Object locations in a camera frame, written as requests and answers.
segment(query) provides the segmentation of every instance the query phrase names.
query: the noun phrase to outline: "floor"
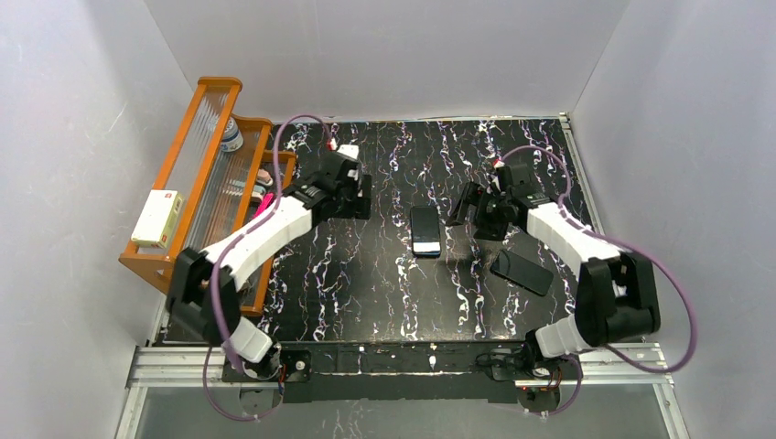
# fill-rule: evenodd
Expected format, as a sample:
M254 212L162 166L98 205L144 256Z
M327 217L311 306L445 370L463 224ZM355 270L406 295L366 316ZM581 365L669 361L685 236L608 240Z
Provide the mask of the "floor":
M256 318L263 330L281 341L506 339L573 311L573 275L544 245L517 229L504 242L474 241L470 226L443 224L465 182L484 182L497 157L528 144L566 161L573 177L567 206L589 223L557 119L340 123L334 131L338 143L361 147L364 172L373 178L372 218L332 219L278 253L264 315ZM298 154L298 174L316 169L321 137L315 124L284 133L282 145ZM565 184L539 153L511 160L533 163L551 196ZM439 210L445 245L438 259L411 252L414 205ZM488 267L500 249L552 271L550 294L539 297L493 276ZM163 344L192 341L174 323L162 336Z

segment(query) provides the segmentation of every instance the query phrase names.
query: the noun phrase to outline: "black smartphone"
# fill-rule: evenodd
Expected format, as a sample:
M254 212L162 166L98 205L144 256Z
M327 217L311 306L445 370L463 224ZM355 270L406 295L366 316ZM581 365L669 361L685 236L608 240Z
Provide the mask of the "black smartphone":
M553 272L508 250L499 252L490 272L540 296L550 292L554 277Z
M410 210L410 231L415 256L437 257L442 252L439 239L439 212L433 206L413 206Z

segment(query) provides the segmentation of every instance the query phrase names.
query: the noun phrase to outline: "white enclosure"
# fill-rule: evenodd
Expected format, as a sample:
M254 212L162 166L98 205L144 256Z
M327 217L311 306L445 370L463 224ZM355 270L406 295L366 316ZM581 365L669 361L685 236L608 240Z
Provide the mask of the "white enclosure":
M622 0L146 0L190 83L282 122L570 111Z
M776 5L631 3L573 113L607 233L659 254L690 291L698 351L675 374L693 437L773 437ZM687 343L661 294L660 341Z
M113 437L161 294L118 254L191 96L141 0L0 2L0 436Z
M572 112L606 232L694 299L691 435L771 436L774 23L766 1L0 0L0 436L113 435L162 298L117 257L205 75L275 121Z

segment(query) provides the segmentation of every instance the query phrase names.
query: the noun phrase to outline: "orange wooden shelf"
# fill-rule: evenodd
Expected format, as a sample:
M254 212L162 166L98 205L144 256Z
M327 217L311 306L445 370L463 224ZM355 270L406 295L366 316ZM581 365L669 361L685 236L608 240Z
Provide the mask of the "orange wooden shelf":
M166 294L175 259L184 248L204 249L220 241L250 220L247 218L253 182L262 163L271 162L266 151L272 123L232 113L243 84L236 78L200 78L189 108L152 189L177 190L184 194L185 206L175 234L166 250L138 248L129 241L119 262ZM233 117L243 138L237 151L219 150L220 135ZM290 184L296 155L280 153L283 186ZM273 259L257 272L256 294L242 312L259 316L264 307Z

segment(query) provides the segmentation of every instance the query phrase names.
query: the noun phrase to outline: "bottle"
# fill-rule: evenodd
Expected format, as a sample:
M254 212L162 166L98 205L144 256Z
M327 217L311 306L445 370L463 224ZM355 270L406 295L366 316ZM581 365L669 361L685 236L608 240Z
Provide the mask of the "bottle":
M211 132L215 131L218 120L219 116L213 116L213 118L210 119ZM243 146L243 135L240 134L240 130L237 128L237 122L230 116L229 121L226 123L226 128L223 130L219 148L224 153L231 153L240 149L241 146Z

